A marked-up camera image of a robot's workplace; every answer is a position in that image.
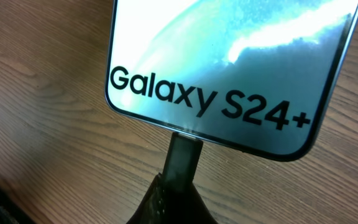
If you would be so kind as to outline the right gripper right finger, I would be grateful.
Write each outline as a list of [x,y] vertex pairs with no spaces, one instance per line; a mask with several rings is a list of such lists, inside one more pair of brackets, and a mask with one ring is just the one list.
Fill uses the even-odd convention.
[[218,224],[194,185],[183,193],[166,188],[157,174],[127,224]]

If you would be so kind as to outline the Galaxy S24+ smartphone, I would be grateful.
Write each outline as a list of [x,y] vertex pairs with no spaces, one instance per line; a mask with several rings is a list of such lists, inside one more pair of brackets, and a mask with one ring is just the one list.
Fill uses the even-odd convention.
[[316,141],[358,0],[112,6],[105,97],[117,113],[275,161]]

